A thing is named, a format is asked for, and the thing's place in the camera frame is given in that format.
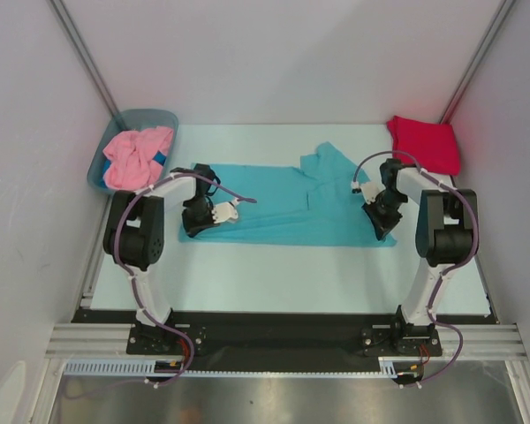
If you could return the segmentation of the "teal t-shirt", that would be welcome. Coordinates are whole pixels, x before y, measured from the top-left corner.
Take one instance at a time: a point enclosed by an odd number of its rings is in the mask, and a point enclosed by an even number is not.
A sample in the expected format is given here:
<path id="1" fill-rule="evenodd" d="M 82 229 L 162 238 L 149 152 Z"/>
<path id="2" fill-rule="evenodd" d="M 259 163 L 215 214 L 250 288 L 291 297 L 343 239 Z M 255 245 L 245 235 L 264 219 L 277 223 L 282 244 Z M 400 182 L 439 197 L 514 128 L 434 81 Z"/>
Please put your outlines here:
<path id="1" fill-rule="evenodd" d="M 368 176 L 329 142 L 301 156 L 297 167 L 212 168 L 227 188 L 253 201 L 238 205 L 236 223 L 202 231 L 196 242 L 365 248 L 397 243 L 391 236 L 377 239 L 362 195 L 351 188 L 354 179 L 364 183 Z"/>

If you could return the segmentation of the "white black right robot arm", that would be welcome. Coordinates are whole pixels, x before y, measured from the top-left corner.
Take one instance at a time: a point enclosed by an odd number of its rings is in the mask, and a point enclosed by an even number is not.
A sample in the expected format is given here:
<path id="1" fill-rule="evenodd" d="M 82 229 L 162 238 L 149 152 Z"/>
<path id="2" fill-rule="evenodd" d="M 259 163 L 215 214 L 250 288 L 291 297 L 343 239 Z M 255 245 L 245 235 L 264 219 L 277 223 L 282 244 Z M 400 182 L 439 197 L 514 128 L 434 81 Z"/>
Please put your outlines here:
<path id="1" fill-rule="evenodd" d="M 419 267 L 406 299 L 397 307 L 390 325 L 362 330 L 367 357 L 413 357 L 442 353 L 436 309 L 453 273 L 475 256 L 479 246 L 477 196 L 457 190 L 417 164 L 396 158 L 380 167 L 381 183 L 354 181 L 352 190 L 363 196 L 363 211 L 384 240 L 399 224 L 400 207 L 410 201 L 418 207 L 414 244 Z"/>

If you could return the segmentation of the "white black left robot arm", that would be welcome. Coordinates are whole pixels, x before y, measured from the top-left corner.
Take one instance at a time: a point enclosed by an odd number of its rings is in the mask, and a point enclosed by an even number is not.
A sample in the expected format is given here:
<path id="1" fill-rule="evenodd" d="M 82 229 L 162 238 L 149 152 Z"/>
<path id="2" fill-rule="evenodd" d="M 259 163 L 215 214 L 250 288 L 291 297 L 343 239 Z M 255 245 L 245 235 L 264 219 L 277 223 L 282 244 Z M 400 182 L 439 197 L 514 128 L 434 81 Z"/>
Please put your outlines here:
<path id="1" fill-rule="evenodd" d="M 160 286 L 149 282 L 148 269 L 163 253 L 164 207 L 181 207 L 183 229 L 192 238 L 218 225 L 211 197 L 220 184 L 209 165 L 197 163 L 137 193 L 114 193 L 102 246 L 126 273 L 136 304 L 127 353 L 155 355 L 180 347 L 187 354 L 186 338 L 171 327 L 172 307 Z"/>

